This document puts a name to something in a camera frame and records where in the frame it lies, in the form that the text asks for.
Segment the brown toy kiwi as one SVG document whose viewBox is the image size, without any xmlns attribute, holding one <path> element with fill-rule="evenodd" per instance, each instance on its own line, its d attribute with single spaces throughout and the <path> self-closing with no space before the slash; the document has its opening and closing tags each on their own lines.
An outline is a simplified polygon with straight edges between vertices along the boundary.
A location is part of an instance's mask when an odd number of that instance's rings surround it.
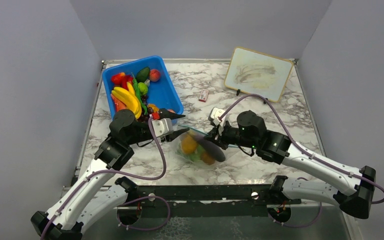
<svg viewBox="0 0 384 240">
<path fill-rule="evenodd" d="M 209 155 L 207 152 L 203 152 L 200 155 L 200 158 L 201 158 L 202 162 L 204 162 L 206 165 L 209 165 L 209 166 L 216 163 L 216 160 L 211 155 Z"/>
</svg>

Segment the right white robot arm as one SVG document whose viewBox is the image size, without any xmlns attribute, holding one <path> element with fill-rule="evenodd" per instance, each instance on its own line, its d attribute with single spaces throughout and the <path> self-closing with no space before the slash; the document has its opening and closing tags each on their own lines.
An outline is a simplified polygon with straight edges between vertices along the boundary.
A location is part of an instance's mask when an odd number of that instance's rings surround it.
<svg viewBox="0 0 384 240">
<path fill-rule="evenodd" d="M 223 150 L 230 145 L 250 148 L 252 156 L 295 168 L 320 180 L 307 182 L 277 176 L 268 190 L 272 202 L 308 199 L 338 206 L 352 217 L 368 219 L 375 191 L 370 183 L 376 178 L 373 168 L 352 167 L 317 154 L 285 134 L 268 130 L 264 119 L 251 110 L 237 116 L 237 127 L 230 125 L 224 113 L 217 107 L 210 111 L 208 119 L 213 128 L 206 140 Z"/>
</svg>

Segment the green toy lettuce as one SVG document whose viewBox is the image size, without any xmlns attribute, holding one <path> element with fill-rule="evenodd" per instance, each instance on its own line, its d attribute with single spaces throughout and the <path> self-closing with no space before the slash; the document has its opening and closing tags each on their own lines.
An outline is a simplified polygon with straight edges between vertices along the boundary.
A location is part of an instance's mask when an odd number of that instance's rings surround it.
<svg viewBox="0 0 384 240">
<path fill-rule="evenodd" d="M 203 152 L 207 152 L 207 151 L 200 144 L 198 144 L 197 149 L 192 154 L 184 154 L 182 152 L 182 150 L 181 150 L 181 144 L 178 145 L 177 150 L 176 150 L 176 154 L 178 156 L 180 156 L 181 158 L 183 158 L 183 159 L 185 159 L 187 161 L 193 162 L 193 163 L 200 163 L 200 162 L 202 162 L 201 154 Z"/>
</svg>

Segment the orange toy lemon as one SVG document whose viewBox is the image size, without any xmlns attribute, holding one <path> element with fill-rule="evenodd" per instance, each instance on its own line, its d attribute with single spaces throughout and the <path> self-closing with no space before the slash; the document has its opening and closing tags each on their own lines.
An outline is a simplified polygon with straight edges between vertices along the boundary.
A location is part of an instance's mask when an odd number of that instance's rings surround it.
<svg viewBox="0 0 384 240">
<path fill-rule="evenodd" d="M 180 148 L 184 154 L 190 155 L 198 148 L 198 142 L 190 134 L 186 134 L 181 140 Z"/>
</svg>

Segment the clear zip top bag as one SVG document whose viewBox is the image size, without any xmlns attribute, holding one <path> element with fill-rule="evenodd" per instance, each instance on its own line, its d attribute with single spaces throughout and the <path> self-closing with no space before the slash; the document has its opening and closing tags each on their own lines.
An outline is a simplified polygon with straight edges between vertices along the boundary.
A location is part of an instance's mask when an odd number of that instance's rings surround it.
<svg viewBox="0 0 384 240">
<path fill-rule="evenodd" d="M 221 164 L 240 152 L 235 145 L 226 150 L 205 139 L 205 132 L 190 126 L 180 125 L 188 128 L 188 131 L 178 136 L 170 146 L 178 159 L 190 162 L 200 167 L 216 166 Z"/>
</svg>

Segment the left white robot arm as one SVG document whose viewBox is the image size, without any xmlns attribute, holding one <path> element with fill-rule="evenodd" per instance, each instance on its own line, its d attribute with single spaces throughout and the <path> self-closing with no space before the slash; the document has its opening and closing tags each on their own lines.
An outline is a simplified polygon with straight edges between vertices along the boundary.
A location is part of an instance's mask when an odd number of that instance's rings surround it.
<svg viewBox="0 0 384 240">
<path fill-rule="evenodd" d="M 132 145 L 154 140 L 173 141 L 188 131 L 174 130 L 173 120 L 182 114 L 165 108 L 149 116 L 148 122 L 136 120 L 129 109 L 115 113 L 109 134 L 98 147 L 94 159 L 68 192 L 47 211 L 37 211 L 30 219 L 42 240 L 80 240 L 101 217 L 118 205 L 132 205 L 137 200 L 137 185 L 131 178 L 140 176 L 122 172 L 134 155 Z"/>
</svg>

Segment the dark purple toy eggplant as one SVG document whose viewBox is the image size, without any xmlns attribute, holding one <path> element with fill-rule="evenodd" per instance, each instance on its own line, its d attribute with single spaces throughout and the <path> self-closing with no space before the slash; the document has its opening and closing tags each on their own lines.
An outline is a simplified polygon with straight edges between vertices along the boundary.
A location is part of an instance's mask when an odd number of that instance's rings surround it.
<svg viewBox="0 0 384 240">
<path fill-rule="evenodd" d="M 206 139 L 204 135 L 197 134 L 192 135 L 192 137 L 197 141 L 197 143 L 204 147 L 209 155 L 211 155 L 217 162 L 224 162 L 226 160 L 226 156 L 222 149 L 217 146 L 215 143 Z"/>
</svg>

